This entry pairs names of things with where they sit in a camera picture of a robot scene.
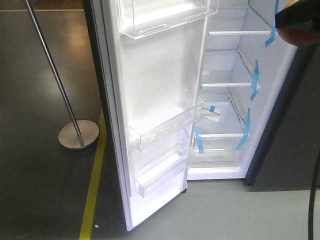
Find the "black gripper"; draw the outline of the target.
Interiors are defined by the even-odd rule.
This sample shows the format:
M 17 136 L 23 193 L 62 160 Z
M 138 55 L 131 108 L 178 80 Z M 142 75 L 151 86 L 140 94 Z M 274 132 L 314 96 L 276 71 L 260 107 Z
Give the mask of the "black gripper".
M 320 31 L 320 1 L 298 0 L 275 15 L 277 29 Z

